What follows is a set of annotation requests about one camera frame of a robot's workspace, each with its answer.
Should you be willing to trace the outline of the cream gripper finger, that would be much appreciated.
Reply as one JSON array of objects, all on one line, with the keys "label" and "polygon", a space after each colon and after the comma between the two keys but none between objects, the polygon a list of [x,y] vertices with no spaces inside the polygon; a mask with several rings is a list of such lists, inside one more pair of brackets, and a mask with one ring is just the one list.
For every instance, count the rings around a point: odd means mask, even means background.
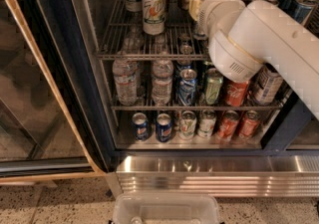
[{"label": "cream gripper finger", "polygon": [[188,13],[194,21],[198,18],[200,4],[201,0],[189,0]]}]

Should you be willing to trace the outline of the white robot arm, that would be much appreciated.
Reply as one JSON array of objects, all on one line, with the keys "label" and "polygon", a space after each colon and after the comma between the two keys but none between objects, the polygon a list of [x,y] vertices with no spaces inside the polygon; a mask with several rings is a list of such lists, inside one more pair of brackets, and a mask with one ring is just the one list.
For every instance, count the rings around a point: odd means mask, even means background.
[{"label": "white robot arm", "polygon": [[263,0],[189,0],[208,53],[228,79],[251,79],[267,63],[319,118],[319,39]]}]

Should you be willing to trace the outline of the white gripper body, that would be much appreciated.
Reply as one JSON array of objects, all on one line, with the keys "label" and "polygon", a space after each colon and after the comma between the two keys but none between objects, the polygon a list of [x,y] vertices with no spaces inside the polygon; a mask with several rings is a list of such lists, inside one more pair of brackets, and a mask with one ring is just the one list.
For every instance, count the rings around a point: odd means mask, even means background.
[{"label": "white gripper body", "polygon": [[199,6],[199,32],[212,37],[218,30],[227,34],[245,3],[241,0],[204,0]]}]

